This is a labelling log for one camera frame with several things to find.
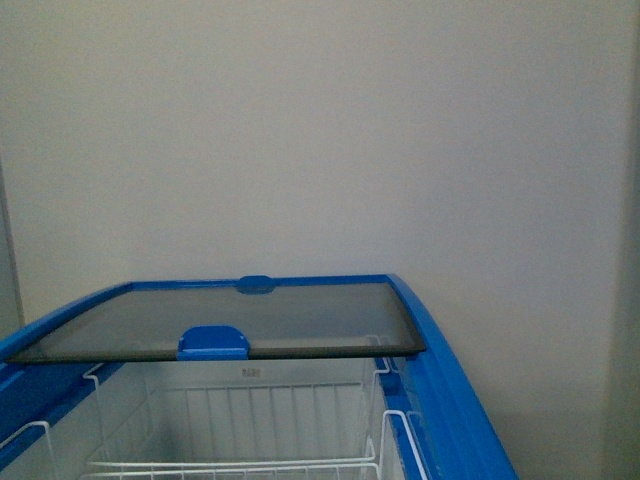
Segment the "blue plastic rim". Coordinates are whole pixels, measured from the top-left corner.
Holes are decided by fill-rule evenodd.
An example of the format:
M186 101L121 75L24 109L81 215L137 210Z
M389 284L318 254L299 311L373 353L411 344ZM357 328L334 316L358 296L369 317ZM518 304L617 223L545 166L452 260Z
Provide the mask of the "blue plastic rim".
M421 421L416 428L416 437L423 461L428 471L432 472L432 480L517 479L500 440L446 339L420 299L399 277L392 274L289 277L269 281L265 280L268 277L258 277L257 285L256 277L252 278L245 281L244 286L238 280L130 282L117 285L72 302L0 341L0 360L5 360L79 313L132 290L236 286L240 283L241 288L249 289L249 294L261 294L278 285L387 283L405 305L427 345L425 352L406 359L406 371L410 388L419 402L416 415ZM220 360L234 355L242 356L248 351L249 346L243 343L242 333L231 330L224 332L223 335L228 338L222 345L222 350L229 345L231 350L216 349L215 337L219 335L221 330L215 329L195 330L192 333L187 331L181 342L181 351L189 360ZM81 378L82 371L85 370L80 365L25 367L0 363L0 441L24 423L41 418L51 418L55 423L73 408L78 399L85 395L84 390L87 390L86 381ZM405 405L405 408L415 408L415 405ZM19 449L11 451L4 459L0 455L0 469L19 453Z

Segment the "sliding glass lid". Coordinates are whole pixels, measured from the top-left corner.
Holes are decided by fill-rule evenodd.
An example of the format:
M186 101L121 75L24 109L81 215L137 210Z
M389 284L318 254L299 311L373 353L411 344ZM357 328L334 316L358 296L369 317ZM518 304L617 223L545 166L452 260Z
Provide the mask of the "sliding glass lid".
M61 309L59 316L68 318L48 319L60 326L8 361L377 357L423 351L394 288L378 277L363 278L368 280L296 284L245 277L127 284L121 292Z

